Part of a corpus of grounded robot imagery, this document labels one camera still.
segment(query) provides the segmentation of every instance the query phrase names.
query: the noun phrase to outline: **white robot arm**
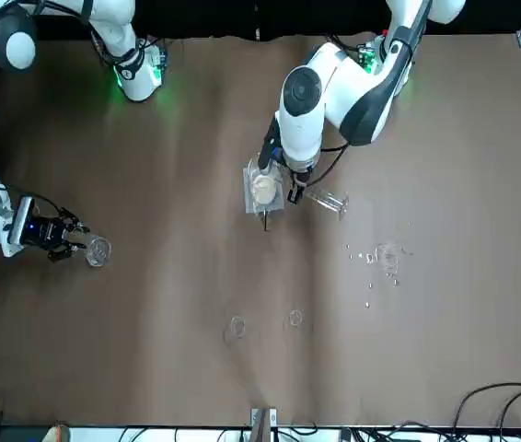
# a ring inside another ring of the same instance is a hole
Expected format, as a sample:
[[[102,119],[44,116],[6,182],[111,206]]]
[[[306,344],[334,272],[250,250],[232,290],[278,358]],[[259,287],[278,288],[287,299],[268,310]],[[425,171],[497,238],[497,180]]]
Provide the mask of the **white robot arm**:
[[[465,0],[388,0],[391,25],[376,56],[380,63],[368,72],[331,42],[318,47],[285,79],[260,153],[259,169],[274,159],[293,178],[288,200],[296,203],[318,163],[324,120],[331,122],[348,145],[368,145],[381,133],[391,101],[403,86],[426,20],[448,23]]]
[[[0,67],[24,70],[31,66],[36,53],[33,16],[72,15],[90,23],[103,40],[125,95],[133,101],[147,99],[161,85],[165,54],[136,39],[133,12],[133,0],[0,0]],[[0,182],[0,246],[6,257],[36,246],[58,261],[81,247],[65,238],[68,232],[87,230],[74,215],[55,207],[58,216],[36,216],[34,207],[33,197],[24,196],[14,212]]]

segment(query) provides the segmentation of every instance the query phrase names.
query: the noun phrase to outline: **black cable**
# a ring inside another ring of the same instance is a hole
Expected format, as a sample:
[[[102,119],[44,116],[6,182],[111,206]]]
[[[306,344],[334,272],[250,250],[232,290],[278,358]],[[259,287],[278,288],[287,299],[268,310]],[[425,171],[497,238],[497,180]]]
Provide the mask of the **black cable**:
[[[42,196],[38,193],[26,191],[24,189],[21,189],[18,186],[12,185],[12,184],[4,184],[1,181],[0,181],[0,185],[3,186],[3,187],[0,187],[0,191],[12,190],[14,192],[21,194],[22,196],[30,196],[32,198],[37,198],[39,200],[43,200],[46,203],[50,204],[54,209],[56,209],[56,212],[60,213],[60,210],[61,210],[60,207],[58,207],[54,201],[52,201],[49,198],[46,198],[45,196]]]
[[[325,35],[326,40],[329,40],[336,44],[337,46],[340,46],[341,49],[345,51],[351,51],[351,52],[359,52],[359,49],[355,46],[351,46],[350,44],[346,44],[344,41],[341,40],[341,38],[338,35],[335,34],[326,34]]]
[[[140,431],[138,431],[131,439],[130,439],[130,442],[135,442],[138,437],[140,437],[141,435],[143,435],[146,431],[148,431],[150,428],[142,428]]]
[[[506,414],[508,413],[508,409],[512,406],[512,404],[521,398],[521,391],[519,391],[516,395],[514,395],[510,401],[504,406],[502,413],[500,414],[500,419],[498,421],[498,428],[500,428],[500,441],[504,441],[504,419]]]
[[[215,442],[220,442],[220,439],[222,436],[227,432],[227,430],[223,430],[222,433],[220,433],[220,436],[217,437],[217,440]]]
[[[361,431],[356,428],[349,428],[351,430],[351,434],[353,435],[355,442],[365,442],[363,437],[361,436]]]
[[[124,428],[123,431],[122,431],[122,435],[120,436],[119,439],[117,439],[117,442],[122,442],[123,440],[123,437],[125,436],[125,434],[128,432],[128,428]]]
[[[324,173],[322,173],[315,180],[308,182],[306,184],[306,187],[313,186],[315,184],[318,184],[320,181],[324,180],[328,176],[328,174],[331,173],[332,170],[336,167],[336,164],[341,160],[342,155],[344,154],[344,152],[346,152],[346,149],[348,149],[348,147],[349,147],[348,144],[346,146],[344,146],[341,149],[340,153],[336,156],[336,158],[334,158],[334,161],[332,161],[332,163],[328,166],[328,168],[326,170],[324,170]]]
[[[487,390],[493,390],[493,389],[499,389],[502,387],[521,387],[521,382],[500,382],[497,384],[490,384],[486,385],[485,387],[480,387],[478,389],[475,389],[474,391],[469,392],[461,401],[461,403],[458,406],[457,414],[455,415],[455,420],[453,421],[453,426],[451,427],[451,433],[455,434],[457,431],[457,425],[459,422],[459,417],[461,415],[461,412],[463,411],[463,407],[465,406],[465,402],[467,402],[472,396],[481,393],[483,391]]]
[[[348,147],[348,143],[344,143],[343,145],[339,145],[338,147],[326,147],[324,149],[320,149],[320,152],[340,152],[345,147]]]
[[[300,442],[300,440],[293,436],[293,435],[290,435],[289,433],[285,433],[285,431],[282,431],[282,430],[277,430],[277,434],[278,435],[283,435],[283,436],[287,436],[289,437],[291,440],[293,440],[294,442]]]
[[[315,435],[317,432],[318,432],[318,427],[316,426],[316,424],[313,424],[313,427],[310,431],[308,432],[305,432],[305,431],[299,431],[298,429],[296,428],[289,428],[289,431],[293,431],[294,433],[296,433],[298,436],[313,436]]]

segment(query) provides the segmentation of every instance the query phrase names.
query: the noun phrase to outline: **glass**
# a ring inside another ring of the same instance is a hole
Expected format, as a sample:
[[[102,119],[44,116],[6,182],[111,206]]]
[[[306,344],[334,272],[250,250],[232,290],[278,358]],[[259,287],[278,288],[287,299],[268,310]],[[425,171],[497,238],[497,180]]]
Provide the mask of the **glass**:
[[[85,258],[91,267],[102,267],[110,260],[111,243],[98,235],[86,234],[84,242]]]
[[[304,321],[304,314],[299,310],[291,310],[289,312],[289,323],[295,327],[300,328],[301,323]]]
[[[306,189],[304,191],[304,196],[322,207],[326,207],[327,209],[336,212],[340,220],[342,220],[344,214],[346,214],[349,208],[349,197],[346,195],[343,199],[340,199],[330,192],[311,191],[310,189]]]

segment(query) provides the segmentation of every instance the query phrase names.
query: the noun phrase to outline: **transparent cup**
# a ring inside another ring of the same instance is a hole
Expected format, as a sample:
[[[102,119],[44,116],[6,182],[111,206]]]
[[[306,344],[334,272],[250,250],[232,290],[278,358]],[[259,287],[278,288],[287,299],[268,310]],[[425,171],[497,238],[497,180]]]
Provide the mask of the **transparent cup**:
[[[291,310],[289,312],[289,324],[296,329],[301,328],[301,324],[304,321],[304,314],[299,310]]]
[[[86,234],[84,242],[85,258],[91,267],[102,267],[110,260],[111,243],[99,235]]]
[[[246,334],[246,322],[241,316],[233,317],[224,329],[224,342],[227,345],[235,344],[242,340]]]

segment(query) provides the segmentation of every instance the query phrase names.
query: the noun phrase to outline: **clear plastic cup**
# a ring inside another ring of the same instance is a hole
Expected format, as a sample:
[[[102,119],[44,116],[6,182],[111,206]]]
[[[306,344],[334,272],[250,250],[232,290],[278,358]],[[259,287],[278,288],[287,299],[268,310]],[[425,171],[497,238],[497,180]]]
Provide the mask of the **clear plastic cup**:
[[[91,267],[102,267],[110,260],[111,243],[98,235],[85,235],[85,258]]]
[[[230,321],[230,334],[233,338],[242,339],[244,337],[244,333],[246,332],[246,322],[244,318],[240,318],[239,316],[235,316]]]
[[[289,312],[289,323],[292,327],[299,329],[304,321],[304,314],[299,310],[291,310]]]

